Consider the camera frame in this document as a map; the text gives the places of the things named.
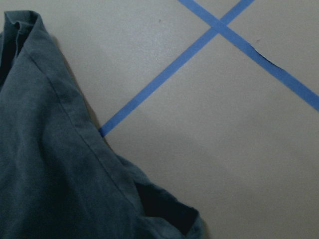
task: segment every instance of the blue tape line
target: blue tape line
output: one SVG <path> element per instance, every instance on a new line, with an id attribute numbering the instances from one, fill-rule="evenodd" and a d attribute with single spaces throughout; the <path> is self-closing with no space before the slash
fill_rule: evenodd
<path id="1" fill-rule="evenodd" d="M 242 0 L 236 4 L 222 18 L 225 24 L 229 24 L 237 17 L 253 0 Z M 189 48 L 167 66 L 158 76 L 156 76 L 144 89 L 133 97 L 123 108 L 111 117 L 100 129 L 102 137 L 114 129 L 123 119 L 125 119 L 137 106 L 139 106 L 148 96 L 160 87 L 169 77 L 171 77 L 180 67 L 192 58 L 201 48 L 203 48 L 218 32 L 211 28 L 198 38 Z"/>
<path id="2" fill-rule="evenodd" d="M 276 77 L 285 86 L 295 92 L 300 98 L 307 102 L 310 106 L 319 111 L 319 96 L 302 84 L 295 77 L 290 75 L 287 71 L 276 66 L 261 54 L 259 54 L 245 39 L 239 36 L 236 32 L 223 24 L 215 16 L 209 13 L 202 6 L 193 0 L 179 0 L 185 7 L 199 16 L 207 24 L 217 30 L 223 37 L 234 44 L 238 49 L 244 52 L 248 57 L 254 60 L 262 68 L 268 71 L 271 75 Z"/>

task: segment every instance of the dark fabric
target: dark fabric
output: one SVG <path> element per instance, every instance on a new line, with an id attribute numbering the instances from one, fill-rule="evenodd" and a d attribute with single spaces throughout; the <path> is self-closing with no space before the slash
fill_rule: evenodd
<path id="1" fill-rule="evenodd" d="M 104 143 L 33 11 L 0 35 L 0 238 L 198 239 L 198 211 Z"/>

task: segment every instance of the painter's tape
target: painter's tape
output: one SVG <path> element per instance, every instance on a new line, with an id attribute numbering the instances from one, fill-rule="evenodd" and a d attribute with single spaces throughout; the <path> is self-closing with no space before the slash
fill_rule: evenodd
<path id="1" fill-rule="evenodd" d="M 276 66 L 261 54 L 259 54 L 245 39 L 239 36 L 236 32 L 218 20 L 215 16 L 209 13 L 202 6 L 193 0 L 179 0 L 185 7 L 195 13 L 198 17 L 204 20 L 212 28 L 218 31 L 223 37 L 234 44 L 238 49 L 244 52 L 248 57 L 254 60 L 257 64 L 263 67 L 271 75 L 276 77 L 285 86 L 295 92 L 300 98 L 319 111 L 319 96 L 302 84 L 287 71 Z"/>
<path id="2" fill-rule="evenodd" d="M 221 21 L 225 24 L 229 24 L 252 2 L 253 0 L 240 1 L 221 18 Z M 111 117 L 99 129 L 101 136 L 104 137 L 112 129 L 114 129 L 114 127 L 116 127 L 123 119 L 125 119 L 137 106 L 139 106 L 147 97 L 149 97 L 158 87 L 160 87 L 169 77 L 171 77 L 180 67 L 182 67 L 217 34 L 218 32 L 214 28 L 207 30 L 189 48 L 187 48 L 179 57 L 177 57 L 169 66 L 167 66 L 158 76 L 156 76 L 146 87 L 144 87 L 136 96 L 134 96 L 123 108 L 121 108 L 113 117 Z"/>

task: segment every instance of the garment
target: garment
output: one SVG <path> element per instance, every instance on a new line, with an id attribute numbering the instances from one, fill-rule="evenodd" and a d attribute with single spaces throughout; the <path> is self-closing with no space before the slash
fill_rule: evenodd
<path id="1" fill-rule="evenodd" d="M 201 238 L 196 209 L 105 144 L 40 15 L 4 15 L 0 238 Z"/>

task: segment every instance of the beige floor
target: beige floor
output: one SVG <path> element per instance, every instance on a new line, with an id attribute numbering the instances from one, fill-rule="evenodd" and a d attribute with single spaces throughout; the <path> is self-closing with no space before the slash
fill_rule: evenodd
<path id="1" fill-rule="evenodd" d="M 198 0 L 221 18 L 236 0 Z M 2 0 L 41 14 L 103 125 L 209 26 L 176 0 Z M 255 0 L 230 28 L 319 94 L 319 1 Z M 218 35 L 107 136 L 212 239 L 319 238 L 319 113 Z"/>

